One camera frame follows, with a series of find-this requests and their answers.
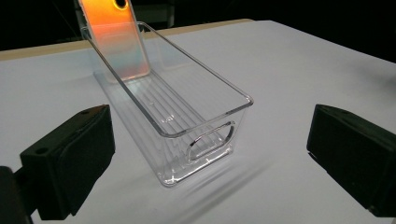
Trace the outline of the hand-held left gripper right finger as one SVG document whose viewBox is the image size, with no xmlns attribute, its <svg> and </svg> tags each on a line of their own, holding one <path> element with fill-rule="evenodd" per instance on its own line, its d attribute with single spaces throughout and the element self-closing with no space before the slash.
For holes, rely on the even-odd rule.
<svg viewBox="0 0 396 224">
<path fill-rule="evenodd" d="M 396 134 L 349 111 L 316 105 L 306 149 L 376 217 L 396 217 Z"/>
</svg>

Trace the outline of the clear plastic storage bin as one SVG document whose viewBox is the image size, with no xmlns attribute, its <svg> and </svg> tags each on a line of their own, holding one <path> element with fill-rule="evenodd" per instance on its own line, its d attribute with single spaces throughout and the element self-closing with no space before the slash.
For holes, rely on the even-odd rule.
<svg viewBox="0 0 396 224">
<path fill-rule="evenodd" d="M 147 24 L 138 29 L 148 72 L 123 77 L 98 49 L 94 76 L 154 174 L 171 187 L 233 152 L 253 100 Z"/>
</svg>

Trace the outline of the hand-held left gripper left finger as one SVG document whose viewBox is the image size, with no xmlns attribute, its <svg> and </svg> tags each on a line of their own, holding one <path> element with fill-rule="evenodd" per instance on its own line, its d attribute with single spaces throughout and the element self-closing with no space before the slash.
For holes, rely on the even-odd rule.
<svg viewBox="0 0 396 224">
<path fill-rule="evenodd" d="M 114 153 L 110 106 L 78 112 L 21 153 L 25 209 L 43 220 L 75 215 Z"/>
</svg>

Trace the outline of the translucent white phone case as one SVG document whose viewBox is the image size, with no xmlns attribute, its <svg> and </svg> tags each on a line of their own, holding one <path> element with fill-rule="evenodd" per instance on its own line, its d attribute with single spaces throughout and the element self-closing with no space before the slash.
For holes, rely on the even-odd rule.
<svg viewBox="0 0 396 224">
<path fill-rule="evenodd" d="M 150 72 L 129 0 L 78 0 L 92 41 L 121 80 Z"/>
</svg>

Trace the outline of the white table cover board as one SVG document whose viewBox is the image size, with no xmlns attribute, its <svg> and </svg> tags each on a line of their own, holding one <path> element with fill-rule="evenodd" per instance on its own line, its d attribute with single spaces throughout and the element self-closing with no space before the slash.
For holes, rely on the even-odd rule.
<svg viewBox="0 0 396 224">
<path fill-rule="evenodd" d="M 396 64 L 274 21 L 168 37 L 251 95 L 231 156 L 171 187 L 119 119 L 116 153 L 78 213 L 35 224 L 394 224 L 373 216 L 307 154 L 314 108 L 333 105 L 396 133 Z M 85 41 L 0 52 L 0 165 L 106 96 Z"/>
</svg>

